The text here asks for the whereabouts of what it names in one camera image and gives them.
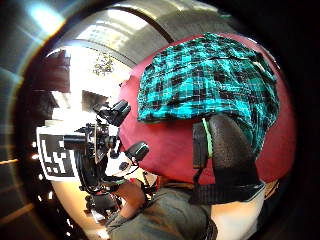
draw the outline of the camera rig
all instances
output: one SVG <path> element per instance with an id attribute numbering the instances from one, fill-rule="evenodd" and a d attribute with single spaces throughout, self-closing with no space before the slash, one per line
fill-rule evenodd
<path id="1" fill-rule="evenodd" d="M 149 148 L 140 141 L 121 151 L 119 126 L 131 110 L 127 101 L 121 100 L 112 107 L 106 102 L 95 105 L 93 110 L 96 123 L 78 129 L 81 135 L 64 135 L 63 141 L 66 149 L 75 152 L 80 190 L 97 196 L 115 191 L 124 176 L 138 169 Z"/>

